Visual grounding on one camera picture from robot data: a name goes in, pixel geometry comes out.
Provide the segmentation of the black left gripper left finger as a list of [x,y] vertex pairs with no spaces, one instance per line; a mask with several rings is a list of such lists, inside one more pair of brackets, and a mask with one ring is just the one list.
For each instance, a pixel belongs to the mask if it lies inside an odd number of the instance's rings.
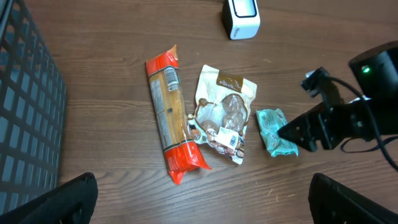
[[1,223],[89,223],[97,198],[95,175],[86,172],[1,215]]

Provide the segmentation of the teal snack packet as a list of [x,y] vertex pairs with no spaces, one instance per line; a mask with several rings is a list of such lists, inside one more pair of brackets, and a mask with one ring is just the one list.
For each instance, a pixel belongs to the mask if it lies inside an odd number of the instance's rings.
[[280,109],[257,110],[256,116],[259,123],[260,135],[271,157],[299,156],[297,145],[281,138],[277,133],[281,127],[288,123]]

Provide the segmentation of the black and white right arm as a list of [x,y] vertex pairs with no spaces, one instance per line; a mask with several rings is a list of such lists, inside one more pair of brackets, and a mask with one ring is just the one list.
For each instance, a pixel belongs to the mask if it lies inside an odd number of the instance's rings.
[[369,49],[348,65],[363,91],[358,100],[345,103],[329,73],[316,69],[300,85],[323,101],[281,127],[282,139],[315,152],[317,141],[334,149],[346,138],[374,139],[373,122],[381,135],[397,134],[397,42]]

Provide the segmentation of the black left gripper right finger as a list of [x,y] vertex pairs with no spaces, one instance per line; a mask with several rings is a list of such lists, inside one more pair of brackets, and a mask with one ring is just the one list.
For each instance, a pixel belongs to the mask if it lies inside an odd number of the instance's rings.
[[308,201],[316,224],[397,224],[396,213],[322,173],[313,175]]

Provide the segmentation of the orange biscuit pack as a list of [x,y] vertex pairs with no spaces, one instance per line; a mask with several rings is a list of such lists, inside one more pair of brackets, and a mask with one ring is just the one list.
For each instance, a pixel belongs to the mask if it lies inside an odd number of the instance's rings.
[[178,71],[176,45],[146,61],[162,150],[169,176],[176,185],[182,183],[187,172],[211,169],[189,132]]

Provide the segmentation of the beige brown snack pouch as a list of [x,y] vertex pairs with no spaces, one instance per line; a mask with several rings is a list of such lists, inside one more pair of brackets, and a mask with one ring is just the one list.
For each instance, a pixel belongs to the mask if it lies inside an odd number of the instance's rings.
[[241,165],[251,103],[257,85],[209,65],[202,67],[188,130],[197,144],[207,144]]

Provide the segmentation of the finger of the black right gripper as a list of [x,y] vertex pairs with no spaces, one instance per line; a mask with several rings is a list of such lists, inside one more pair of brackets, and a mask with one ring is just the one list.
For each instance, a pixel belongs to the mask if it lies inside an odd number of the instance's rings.
[[320,131],[318,115],[319,113],[314,111],[304,113],[281,127],[277,134],[307,151],[315,152],[318,149],[316,141],[319,140]]

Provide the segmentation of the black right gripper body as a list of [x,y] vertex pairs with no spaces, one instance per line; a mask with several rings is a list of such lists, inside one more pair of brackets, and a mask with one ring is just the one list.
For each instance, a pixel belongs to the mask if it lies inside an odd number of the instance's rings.
[[306,73],[300,86],[312,98],[322,96],[322,102],[309,111],[319,113],[320,131],[317,141],[323,144],[324,149],[334,149],[346,138],[367,141],[375,138],[366,100],[352,85],[329,76],[320,67]]

